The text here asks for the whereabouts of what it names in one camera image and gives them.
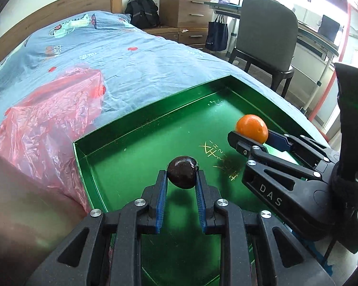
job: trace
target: desk leg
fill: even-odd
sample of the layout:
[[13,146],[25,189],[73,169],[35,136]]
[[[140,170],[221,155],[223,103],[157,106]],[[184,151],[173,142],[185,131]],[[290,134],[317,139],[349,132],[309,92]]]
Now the desk leg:
[[321,86],[321,83],[322,83],[322,79],[323,77],[325,76],[328,68],[329,68],[329,65],[331,64],[331,61],[333,60],[333,55],[331,57],[329,57],[329,60],[327,61],[326,65],[325,65],[325,68],[323,69],[322,71],[322,74],[321,74],[321,77],[320,79],[318,80],[317,82],[317,86],[314,87],[313,89],[313,92],[311,93],[311,96],[309,98],[309,100],[306,102],[306,104],[300,109],[301,113],[302,114],[305,114],[306,113],[306,110],[308,109],[310,103],[313,101],[314,97],[316,96],[317,94],[317,91],[318,91],[318,88]]

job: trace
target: dark brown ball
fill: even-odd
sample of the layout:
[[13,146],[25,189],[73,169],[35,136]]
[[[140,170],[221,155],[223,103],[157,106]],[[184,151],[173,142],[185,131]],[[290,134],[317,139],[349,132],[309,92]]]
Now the dark brown ball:
[[167,177],[171,183],[182,189],[191,189],[196,185],[197,161],[189,156],[173,159],[167,167]]

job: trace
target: orange fruit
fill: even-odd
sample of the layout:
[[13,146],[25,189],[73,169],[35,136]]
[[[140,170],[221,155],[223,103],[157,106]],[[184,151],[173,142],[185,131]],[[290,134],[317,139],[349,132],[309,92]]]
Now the orange fruit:
[[237,123],[235,130],[260,144],[264,144],[268,139],[268,128],[264,121],[256,115],[244,115]]

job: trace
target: drawer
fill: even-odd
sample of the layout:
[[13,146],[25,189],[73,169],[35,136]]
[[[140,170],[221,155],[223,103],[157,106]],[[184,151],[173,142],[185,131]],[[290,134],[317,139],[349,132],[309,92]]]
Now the drawer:
[[179,0],[178,28],[207,28],[212,19],[212,9],[204,0]]
[[193,44],[193,45],[189,45],[189,47],[196,48],[199,49],[200,51],[210,53],[210,51],[205,48],[205,44]]
[[162,38],[165,38],[166,40],[171,40],[178,42],[179,34],[178,32],[173,33],[154,33],[155,36],[161,36]]
[[179,43],[186,45],[205,44],[205,41],[207,40],[208,29],[190,29],[190,31],[184,29],[182,31],[179,32]]

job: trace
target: plastic bag on desk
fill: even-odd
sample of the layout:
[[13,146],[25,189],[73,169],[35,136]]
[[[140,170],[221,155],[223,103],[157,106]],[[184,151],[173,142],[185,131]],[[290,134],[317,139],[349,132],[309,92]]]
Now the plastic bag on desk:
[[100,70],[74,68],[9,108],[0,125],[0,154],[26,175],[90,210],[72,142],[101,113]]

